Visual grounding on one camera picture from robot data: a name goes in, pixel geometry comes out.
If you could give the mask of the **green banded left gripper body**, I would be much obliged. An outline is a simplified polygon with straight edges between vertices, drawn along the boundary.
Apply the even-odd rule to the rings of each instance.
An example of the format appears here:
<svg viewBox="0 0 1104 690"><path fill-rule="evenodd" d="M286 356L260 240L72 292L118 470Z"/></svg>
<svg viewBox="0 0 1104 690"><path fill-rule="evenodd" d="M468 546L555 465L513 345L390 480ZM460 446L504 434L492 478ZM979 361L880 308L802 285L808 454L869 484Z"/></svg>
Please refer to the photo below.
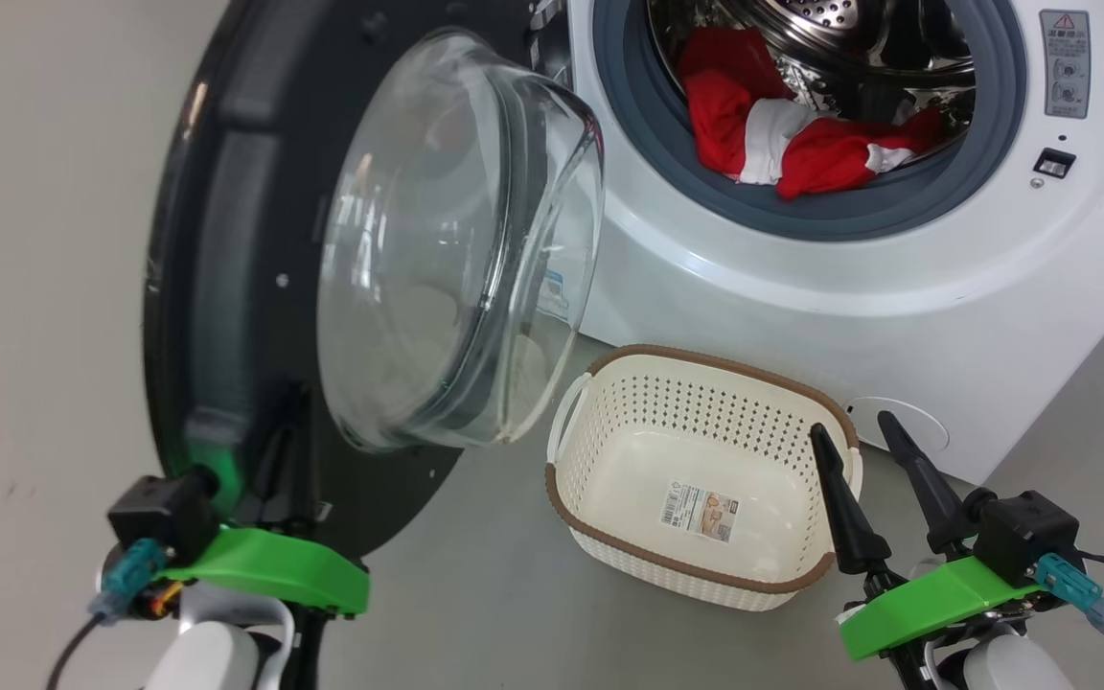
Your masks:
<svg viewBox="0 0 1104 690"><path fill-rule="evenodd" d="M220 530L189 566L164 569L178 637L167 689L318 689L326 626L371 603L368 569L312 540Z"/></svg>

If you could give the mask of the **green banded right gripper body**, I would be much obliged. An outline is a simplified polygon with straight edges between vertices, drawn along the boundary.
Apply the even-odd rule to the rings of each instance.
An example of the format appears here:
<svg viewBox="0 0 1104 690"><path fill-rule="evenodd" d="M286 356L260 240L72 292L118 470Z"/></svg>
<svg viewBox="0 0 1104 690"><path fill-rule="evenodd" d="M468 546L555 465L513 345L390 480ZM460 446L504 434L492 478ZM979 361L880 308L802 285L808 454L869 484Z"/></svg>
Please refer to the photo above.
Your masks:
<svg viewBox="0 0 1104 690"><path fill-rule="evenodd" d="M943 563L923 577L878 593L847 612L839 624L845 652L854 662L877 656L892 664L906 689L946 689L932 643L978 624L992 624L987 611L1042 593L1042 586L1011 586L976 558Z"/></svg>

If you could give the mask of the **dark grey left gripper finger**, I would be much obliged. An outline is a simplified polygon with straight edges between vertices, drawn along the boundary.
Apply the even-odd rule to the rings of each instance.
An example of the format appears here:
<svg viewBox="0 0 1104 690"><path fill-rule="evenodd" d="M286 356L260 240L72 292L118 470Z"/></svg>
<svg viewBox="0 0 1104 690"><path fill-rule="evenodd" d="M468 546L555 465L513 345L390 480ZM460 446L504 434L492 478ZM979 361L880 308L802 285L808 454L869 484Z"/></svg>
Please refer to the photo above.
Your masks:
<svg viewBox="0 0 1104 690"><path fill-rule="evenodd" d="M272 415L261 463L261 526L310 531L316 497L311 392L291 388Z"/></svg>

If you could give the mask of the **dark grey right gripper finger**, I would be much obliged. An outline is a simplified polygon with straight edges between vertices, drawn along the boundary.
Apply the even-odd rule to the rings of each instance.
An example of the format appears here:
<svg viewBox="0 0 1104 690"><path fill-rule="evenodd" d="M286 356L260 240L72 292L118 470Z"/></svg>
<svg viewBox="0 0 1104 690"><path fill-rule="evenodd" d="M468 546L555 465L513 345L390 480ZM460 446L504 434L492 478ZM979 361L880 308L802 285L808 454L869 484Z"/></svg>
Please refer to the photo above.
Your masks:
<svg viewBox="0 0 1104 690"><path fill-rule="evenodd" d="M887 571L887 559L892 555L892 550L887 539L878 537L868 523L862 507L847 485L840 452L834 446L827 428L822 424L814 424L810 440L825 514L831 527L837 567L845 575Z"/></svg>
<svg viewBox="0 0 1104 690"><path fill-rule="evenodd" d="M958 493L937 470L925 452L912 440L907 429L893 412L878 412L878 427L884 434L887 449L899 467L907 473L926 528L926 541L933 554L945 558L967 558L970 550L965 541L977 533L976 526L965 514Z"/></svg>

